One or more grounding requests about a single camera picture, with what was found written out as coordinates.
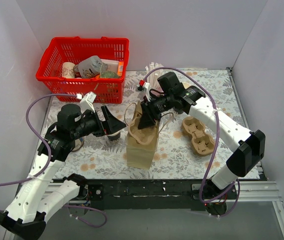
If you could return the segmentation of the black single paper cup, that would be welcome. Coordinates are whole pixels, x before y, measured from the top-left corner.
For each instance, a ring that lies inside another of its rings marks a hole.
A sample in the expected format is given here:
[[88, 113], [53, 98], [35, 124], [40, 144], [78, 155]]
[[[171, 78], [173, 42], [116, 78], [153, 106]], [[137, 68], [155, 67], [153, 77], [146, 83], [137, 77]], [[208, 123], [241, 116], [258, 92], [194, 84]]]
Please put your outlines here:
[[116, 141], [120, 138], [120, 135], [121, 135], [121, 132], [116, 132], [116, 133], [107, 135], [107, 137], [110, 141]]

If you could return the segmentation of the single brown cup carrier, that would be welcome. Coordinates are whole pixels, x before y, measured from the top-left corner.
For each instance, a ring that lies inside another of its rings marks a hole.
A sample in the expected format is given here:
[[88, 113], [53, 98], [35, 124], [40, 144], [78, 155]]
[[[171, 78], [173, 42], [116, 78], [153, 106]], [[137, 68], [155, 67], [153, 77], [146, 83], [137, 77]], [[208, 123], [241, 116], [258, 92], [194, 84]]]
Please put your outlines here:
[[128, 124], [128, 133], [141, 145], [149, 145], [158, 137], [158, 123], [155, 126], [139, 129], [138, 125], [141, 120], [142, 113], [137, 108], [134, 111], [132, 121]]

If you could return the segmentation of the cream paper bag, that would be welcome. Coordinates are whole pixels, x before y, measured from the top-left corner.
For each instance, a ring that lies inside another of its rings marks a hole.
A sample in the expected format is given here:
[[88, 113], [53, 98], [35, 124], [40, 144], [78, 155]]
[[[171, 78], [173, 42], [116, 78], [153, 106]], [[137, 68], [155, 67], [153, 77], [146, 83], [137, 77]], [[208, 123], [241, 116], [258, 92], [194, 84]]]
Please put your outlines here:
[[[133, 105], [135, 105], [135, 109], [138, 109], [142, 112], [140, 102], [134, 102]], [[161, 130], [173, 119], [174, 114], [169, 113], [170, 118], [164, 122], [163, 124], [160, 124], [160, 121], [156, 121], [158, 125], [158, 137], [156, 140], [152, 141], [149, 145], [141, 145], [138, 144], [137, 141], [128, 133], [126, 136], [126, 156], [127, 156], [127, 166], [132, 168], [138, 168], [138, 169], [144, 169], [148, 170], [151, 167], [155, 151], [157, 150], [157, 144], [158, 144], [158, 138], [159, 133]]]

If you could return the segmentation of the brown cardboard cup carrier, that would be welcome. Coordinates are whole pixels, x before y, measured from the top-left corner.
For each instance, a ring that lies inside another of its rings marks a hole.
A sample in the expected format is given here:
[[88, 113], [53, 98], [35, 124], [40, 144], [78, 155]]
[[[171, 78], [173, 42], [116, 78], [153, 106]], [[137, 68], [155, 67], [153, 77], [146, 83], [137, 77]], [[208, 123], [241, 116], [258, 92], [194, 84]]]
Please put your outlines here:
[[183, 133], [191, 141], [191, 147], [195, 154], [205, 157], [213, 153], [215, 141], [206, 133], [206, 126], [194, 117], [186, 117], [182, 121]]

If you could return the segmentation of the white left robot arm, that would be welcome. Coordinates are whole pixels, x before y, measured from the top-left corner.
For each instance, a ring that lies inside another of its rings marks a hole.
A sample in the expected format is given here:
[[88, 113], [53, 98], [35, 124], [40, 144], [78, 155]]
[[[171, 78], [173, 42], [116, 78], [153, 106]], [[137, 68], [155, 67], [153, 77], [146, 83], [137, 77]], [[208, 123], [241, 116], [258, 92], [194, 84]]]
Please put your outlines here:
[[12, 203], [0, 212], [0, 225], [24, 240], [37, 240], [44, 232], [48, 220], [67, 202], [76, 198], [83, 200], [88, 195], [87, 179], [73, 173], [63, 184], [46, 198], [43, 198], [55, 173], [64, 164], [75, 148], [79, 138], [94, 135], [112, 135], [126, 127], [108, 110], [101, 108], [104, 120], [96, 112], [80, 106], [66, 104], [57, 114], [57, 121], [51, 125], [38, 148], [29, 180], [24, 182]]

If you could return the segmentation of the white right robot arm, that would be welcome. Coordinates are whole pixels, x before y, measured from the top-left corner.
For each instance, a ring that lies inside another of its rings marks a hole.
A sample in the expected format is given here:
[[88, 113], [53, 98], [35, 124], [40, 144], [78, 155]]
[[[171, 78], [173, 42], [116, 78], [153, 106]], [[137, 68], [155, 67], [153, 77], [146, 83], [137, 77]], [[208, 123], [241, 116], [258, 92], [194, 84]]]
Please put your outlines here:
[[175, 108], [214, 130], [216, 140], [222, 140], [232, 155], [216, 174], [209, 180], [203, 180], [200, 196], [205, 201], [221, 198], [236, 179], [245, 177], [264, 157], [265, 134], [261, 130], [251, 131], [218, 111], [214, 99], [203, 87], [197, 83], [184, 87], [172, 71], [160, 76], [158, 83], [161, 91], [151, 88], [145, 79], [137, 87], [139, 91], [146, 92], [141, 103], [139, 129], [153, 127], [163, 112]]

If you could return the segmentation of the stack of paper cups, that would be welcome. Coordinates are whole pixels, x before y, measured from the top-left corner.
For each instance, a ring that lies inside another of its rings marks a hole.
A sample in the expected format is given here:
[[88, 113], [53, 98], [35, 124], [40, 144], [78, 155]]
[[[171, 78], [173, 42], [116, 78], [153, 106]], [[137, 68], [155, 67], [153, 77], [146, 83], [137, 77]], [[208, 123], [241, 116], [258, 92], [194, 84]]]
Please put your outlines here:
[[182, 82], [185, 89], [189, 88], [191, 85], [187, 82]]

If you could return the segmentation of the cream crumpled napkin bundle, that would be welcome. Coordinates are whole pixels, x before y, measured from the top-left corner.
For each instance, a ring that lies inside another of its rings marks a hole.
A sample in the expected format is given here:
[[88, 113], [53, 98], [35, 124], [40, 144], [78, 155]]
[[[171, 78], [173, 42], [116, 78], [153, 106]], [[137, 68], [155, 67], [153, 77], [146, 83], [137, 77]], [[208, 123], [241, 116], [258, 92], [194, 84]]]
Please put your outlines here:
[[84, 138], [80, 137], [79, 139], [77, 139], [75, 141], [75, 147], [74, 149], [72, 150], [72, 152], [77, 152], [79, 151], [84, 145]]

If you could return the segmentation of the floral patterned table mat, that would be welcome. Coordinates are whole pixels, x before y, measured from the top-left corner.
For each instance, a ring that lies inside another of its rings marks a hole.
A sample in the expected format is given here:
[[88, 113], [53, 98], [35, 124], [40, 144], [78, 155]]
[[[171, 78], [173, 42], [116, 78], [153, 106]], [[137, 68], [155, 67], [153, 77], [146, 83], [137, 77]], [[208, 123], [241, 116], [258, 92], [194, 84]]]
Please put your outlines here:
[[[178, 78], [189, 84], [198, 82], [213, 96], [222, 113], [244, 125], [226, 70], [185, 69], [178, 74]], [[75, 173], [88, 179], [201, 179], [205, 172], [215, 174], [232, 152], [220, 141], [214, 158], [195, 154], [190, 138], [182, 130], [185, 117], [185, 114], [174, 112], [163, 117], [157, 149], [149, 169], [127, 165], [127, 130], [123, 129], [120, 138], [115, 141], [110, 141], [106, 136], [85, 137], [81, 148], [68, 155], [54, 177], [61, 179]]]

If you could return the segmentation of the white printed cup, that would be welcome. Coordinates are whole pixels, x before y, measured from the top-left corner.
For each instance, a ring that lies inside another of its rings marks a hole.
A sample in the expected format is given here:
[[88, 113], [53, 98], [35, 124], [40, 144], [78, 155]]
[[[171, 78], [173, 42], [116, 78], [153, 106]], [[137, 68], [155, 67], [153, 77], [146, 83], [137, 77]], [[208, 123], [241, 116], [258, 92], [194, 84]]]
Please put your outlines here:
[[66, 79], [74, 79], [75, 73], [74, 73], [74, 67], [75, 64], [72, 62], [64, 62], [62, 64], [62, 74], [61, 76]]

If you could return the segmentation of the green round item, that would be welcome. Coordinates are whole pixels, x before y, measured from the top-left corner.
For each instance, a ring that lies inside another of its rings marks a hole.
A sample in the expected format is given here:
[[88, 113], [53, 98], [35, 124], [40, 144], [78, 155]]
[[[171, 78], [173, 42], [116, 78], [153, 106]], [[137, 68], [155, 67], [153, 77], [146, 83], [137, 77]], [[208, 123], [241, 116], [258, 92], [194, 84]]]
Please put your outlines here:
[[120, 76], [113, 71], [107, 70], [107, 71], [100, 73], [100, 78], [102, 78], [102, 79], [118, 79], [118, 78], [120, 78]]

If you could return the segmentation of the grey crumpled snack bag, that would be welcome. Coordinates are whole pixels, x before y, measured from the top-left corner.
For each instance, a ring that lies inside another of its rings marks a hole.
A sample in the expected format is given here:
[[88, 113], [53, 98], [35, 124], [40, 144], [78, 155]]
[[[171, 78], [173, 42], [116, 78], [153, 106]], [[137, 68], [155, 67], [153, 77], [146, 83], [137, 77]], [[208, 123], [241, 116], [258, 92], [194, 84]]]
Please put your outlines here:
[[78, 69], [83, 79], [90, 79], [100, 73], [103, 62], [97, 55], [93, 55], [78, 64]]

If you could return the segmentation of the orange and white package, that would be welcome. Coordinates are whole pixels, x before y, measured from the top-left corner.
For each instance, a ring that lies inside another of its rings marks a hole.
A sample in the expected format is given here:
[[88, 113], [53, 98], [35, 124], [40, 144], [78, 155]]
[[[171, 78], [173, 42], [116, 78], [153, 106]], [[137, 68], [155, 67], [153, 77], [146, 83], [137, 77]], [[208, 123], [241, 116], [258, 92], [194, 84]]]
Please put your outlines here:
[[124, 62], [118, 60], [101, 59], [104, 64], [107, 65], [107, 71], [116, 73], [118, 76], [122, 76]]

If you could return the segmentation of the red plastic shopping basket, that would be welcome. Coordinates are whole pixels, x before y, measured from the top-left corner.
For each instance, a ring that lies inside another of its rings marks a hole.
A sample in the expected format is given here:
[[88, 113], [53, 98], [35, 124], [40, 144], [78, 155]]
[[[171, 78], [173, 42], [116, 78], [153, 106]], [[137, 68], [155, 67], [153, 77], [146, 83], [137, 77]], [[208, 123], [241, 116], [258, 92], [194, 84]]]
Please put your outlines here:
[[72, 94], [94, 92], [95, 102], [120, 104], [123, 100], [129, 39], [124, 37], [55, 37], [45, 50], [36, 79], [61, 102], [74, 102]]

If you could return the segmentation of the aluminium frame rail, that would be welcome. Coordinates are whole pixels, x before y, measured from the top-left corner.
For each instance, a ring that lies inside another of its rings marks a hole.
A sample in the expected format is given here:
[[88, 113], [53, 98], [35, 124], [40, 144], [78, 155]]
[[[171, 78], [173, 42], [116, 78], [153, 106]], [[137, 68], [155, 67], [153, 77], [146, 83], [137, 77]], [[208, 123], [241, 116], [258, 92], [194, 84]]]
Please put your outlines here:
[[[195, 196], [199, 199], [199, 188]], [[284, 205], [283, 199], [275, 181], [243, 180], [227, 191], [227, 202], [271, 202], [284, 237]]]

